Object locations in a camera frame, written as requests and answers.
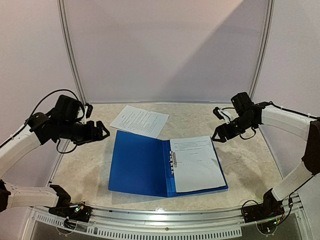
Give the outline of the white printed paper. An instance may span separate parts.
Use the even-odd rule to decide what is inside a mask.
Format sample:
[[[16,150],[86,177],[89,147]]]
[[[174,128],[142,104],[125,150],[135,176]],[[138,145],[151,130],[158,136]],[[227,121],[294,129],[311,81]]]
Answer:
[[[170,140],[170,149],[177,193],[227,187],[209,136],[173,138]]]
[[[127,105],[110,123],[110,126],[125,132],[157,139],[169,116],[169,114]]]

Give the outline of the blue plastic folder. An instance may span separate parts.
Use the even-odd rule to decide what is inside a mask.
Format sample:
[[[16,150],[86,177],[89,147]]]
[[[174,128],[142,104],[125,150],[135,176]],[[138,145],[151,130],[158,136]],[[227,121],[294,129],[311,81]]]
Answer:
[[[163,198],[223,192],[229,189],[227,184],[224,188],[177,193],[174,175],[171,174],[170,151],[170,140],[117,131],[108,189]]]

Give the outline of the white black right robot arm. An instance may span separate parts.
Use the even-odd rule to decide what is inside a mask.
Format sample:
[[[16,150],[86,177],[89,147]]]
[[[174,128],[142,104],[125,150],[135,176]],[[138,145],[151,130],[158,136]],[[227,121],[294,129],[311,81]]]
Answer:
[[[283,200],[299,190],[320,173],[320,119],[311,114],[294,111],[272,101],[254,103],[246,92],[231,98],[232,117],[229,107],[215,107],[213,114],[224,123],[217,126],[212,135],[214,142],[225,143],[242,137],[246,130],[262,126],[267,133],[265,140],[272,155],[277,159],[292,158],[296,166],[287,170],[283,179],[263,195],[256,213],[262,218],[274,216],[282,207]]]

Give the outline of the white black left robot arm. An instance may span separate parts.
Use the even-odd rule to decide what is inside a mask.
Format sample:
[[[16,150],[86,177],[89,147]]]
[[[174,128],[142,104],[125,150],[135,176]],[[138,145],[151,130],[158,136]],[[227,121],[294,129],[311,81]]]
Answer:
[[[24,124],[0,145],[0,174],[31,151],[48,141],[60,144],[71,141],[75,147],[102,141],[110,132],[101,121],[92,121],[93,106],[83,104],[76,95],[61,94],[47,113],[33,110]],[[43,206],[56,209],[63,217],[74,213],[71,196],[59,185],[48,187],[17,187],[0,182],[0,210],[14,207]]]

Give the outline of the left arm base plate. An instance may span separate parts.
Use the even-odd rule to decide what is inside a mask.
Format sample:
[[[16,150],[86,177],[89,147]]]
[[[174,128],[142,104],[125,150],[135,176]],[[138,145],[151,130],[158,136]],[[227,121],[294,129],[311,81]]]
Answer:
[[[48,212],[52,215],[83,223],[89,222],[92,211],[93,208],[84,203],[73,203],[68,206],[50,207],[48,209]]]

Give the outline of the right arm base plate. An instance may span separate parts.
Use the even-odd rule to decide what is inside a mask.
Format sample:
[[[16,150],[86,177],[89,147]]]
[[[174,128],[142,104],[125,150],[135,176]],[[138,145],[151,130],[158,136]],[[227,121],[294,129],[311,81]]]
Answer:
[[[289,212],[285,216],[285,209],[282,201],[276,201],[275,203],[257,203],[255,200],[247,200],[241,206],[241,215],[243,216],[245,223],[276,218],[276,216],[280,215],[280,219],[273,222],[273,225],[277,226],[287,219],[291,213],[293,205],[293,199],[289,197]]]

